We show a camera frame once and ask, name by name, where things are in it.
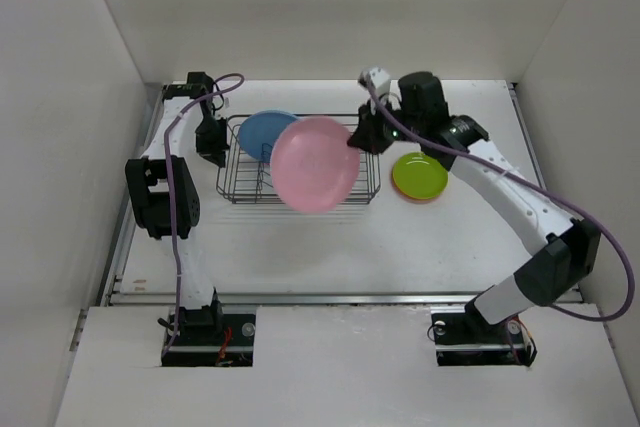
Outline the blue plate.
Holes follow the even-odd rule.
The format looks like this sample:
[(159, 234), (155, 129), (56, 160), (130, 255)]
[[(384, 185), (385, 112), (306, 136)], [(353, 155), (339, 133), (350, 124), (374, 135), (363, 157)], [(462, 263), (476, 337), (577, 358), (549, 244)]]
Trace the blue plate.
[(281, 133), (299, 118), (289, 112), (265, 110), (251, 115), (239, 127), (239, 146), (253, 159), (270, 163), (272, 149)]

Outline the green plate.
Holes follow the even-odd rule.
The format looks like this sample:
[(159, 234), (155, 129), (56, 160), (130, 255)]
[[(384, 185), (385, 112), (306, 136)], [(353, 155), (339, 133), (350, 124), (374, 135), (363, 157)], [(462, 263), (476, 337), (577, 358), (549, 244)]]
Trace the green plate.
[(448, 185), (447, 170), (435, 159), (422, 152), (400, 157), (391, 169), (396, 190), (415, 201), (431, 201)]

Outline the orange plate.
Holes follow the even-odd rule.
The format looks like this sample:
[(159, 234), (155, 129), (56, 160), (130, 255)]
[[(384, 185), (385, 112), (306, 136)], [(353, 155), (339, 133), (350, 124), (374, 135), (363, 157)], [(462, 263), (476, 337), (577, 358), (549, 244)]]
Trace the orange plate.
[(442, 175), (408, 176), (390, 175), (391, 186), (400, 199), (414, 204), (429, 204), (437, 201), (448, 186), (448, 177)]

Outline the pink plate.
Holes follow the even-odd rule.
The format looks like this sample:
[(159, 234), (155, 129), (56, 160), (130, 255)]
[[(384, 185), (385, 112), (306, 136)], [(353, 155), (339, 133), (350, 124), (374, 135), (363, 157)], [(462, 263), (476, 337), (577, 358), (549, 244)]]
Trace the pink plate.
[(360, 152), (347, 145), (350, 132), (327, 116), (311, 116), (284, 129), (270, 157), (273, 188), (291, 209), (318, 214), (333, 210), (351, 193), (360, 172)]

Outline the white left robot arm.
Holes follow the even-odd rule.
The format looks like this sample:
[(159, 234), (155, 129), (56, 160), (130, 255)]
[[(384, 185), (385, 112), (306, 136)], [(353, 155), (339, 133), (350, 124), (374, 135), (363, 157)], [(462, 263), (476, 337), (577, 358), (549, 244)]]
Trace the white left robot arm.
[(227, 99), (219, 81), (204, 72), (190, 72), (182, 84), (165, 88), (163, 98), (184, 98), (185, 107), (167, 107), (151, 143), (140, 157), (125, 165), (125, 177), (136, 224), (159, 242), (174, 262), (178, 307), (194, 310), (189, 331), (201, 343), (217, 341), (223, 334), (223, 318), (210, 309), (215, 289), (204, 272), (195, 227), (201, 206), (186, 154), (217, 167), (226, 166), (227, 120), (218, 113)]

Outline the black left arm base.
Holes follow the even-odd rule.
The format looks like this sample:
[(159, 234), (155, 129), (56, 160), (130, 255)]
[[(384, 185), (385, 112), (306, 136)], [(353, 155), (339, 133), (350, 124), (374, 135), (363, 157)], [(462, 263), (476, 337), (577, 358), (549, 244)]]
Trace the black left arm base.
[(200, 309), (181, 307), (178, 333), (172, 340), (174, 314), (160, 318), (165, 337), (160, 354), (163, 367), (252, 367), (257, 310), (220, 303)]

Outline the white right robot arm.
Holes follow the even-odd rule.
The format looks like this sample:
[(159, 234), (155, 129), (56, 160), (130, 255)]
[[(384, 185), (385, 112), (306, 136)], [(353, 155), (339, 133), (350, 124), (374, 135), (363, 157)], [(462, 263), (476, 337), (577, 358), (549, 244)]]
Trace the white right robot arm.
[(563, 209), (504, 158), (488, 132), (468, 115), (449, 111), (438, 77), (428, 71), (401, 77), (399, 106), (388, 101), (389, 74), (374, 67), (358, 83), (370, 98), (359, 107), (351, 147), (382, 154), (413, 142), (479, 194), (509, 225), (530, 259), (465, 307), (463, 328), (477, 341), (533, 306), (550, 307), (592, 273), (602, 230), (576, 208)]

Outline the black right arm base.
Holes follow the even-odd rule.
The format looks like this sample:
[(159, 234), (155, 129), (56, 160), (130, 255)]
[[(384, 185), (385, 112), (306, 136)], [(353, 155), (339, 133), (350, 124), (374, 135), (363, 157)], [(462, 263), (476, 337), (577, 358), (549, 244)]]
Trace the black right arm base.
[(427, 335), (439, 367), (529, 368), (536, 360), (537, 345), (518, 316), (489, 325), (463, 306), (440, 306), (430, 311), (430, 319)]

